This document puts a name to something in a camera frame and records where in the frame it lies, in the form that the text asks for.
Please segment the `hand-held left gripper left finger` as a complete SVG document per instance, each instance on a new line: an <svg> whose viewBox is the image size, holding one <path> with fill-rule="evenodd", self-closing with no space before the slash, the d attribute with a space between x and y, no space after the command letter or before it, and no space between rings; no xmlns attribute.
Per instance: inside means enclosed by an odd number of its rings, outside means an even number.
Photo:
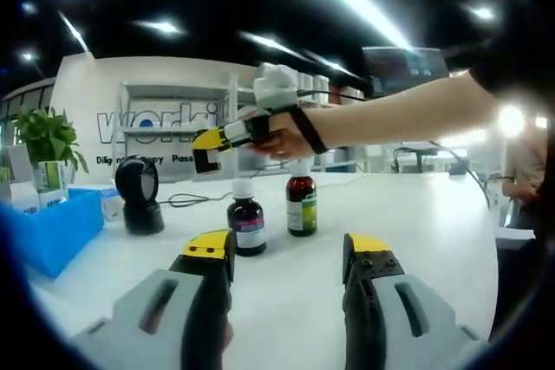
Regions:
<svg viewBox="0 0 555 370"><path fill-rule="evenodd" d="M71 344L97 369L220 369L234 249L229 229L198 235Z"/></svg>

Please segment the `person's right hand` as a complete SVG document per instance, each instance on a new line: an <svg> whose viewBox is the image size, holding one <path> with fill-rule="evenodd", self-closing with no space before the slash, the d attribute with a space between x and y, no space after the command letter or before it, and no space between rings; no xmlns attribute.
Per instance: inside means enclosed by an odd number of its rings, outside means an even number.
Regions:
<svg viewBox="0 0 555 370"><path fill-rule="evenodd" d="M288 161L314 156L314 152L304 137L297 131L280 128L271 133L264 143L250 144L256 154L268 156L277 161Z"/></svg>

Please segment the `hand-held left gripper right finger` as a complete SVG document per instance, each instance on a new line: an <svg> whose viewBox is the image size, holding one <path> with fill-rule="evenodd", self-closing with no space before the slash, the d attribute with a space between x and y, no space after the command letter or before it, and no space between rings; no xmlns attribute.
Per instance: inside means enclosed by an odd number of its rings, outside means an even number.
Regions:
<svg viewBox="0 0 555 370"><path fill-rule="evenodd" d="M343 312L348 369L462 369L480 337L375 237L343 240Z"/></svg>

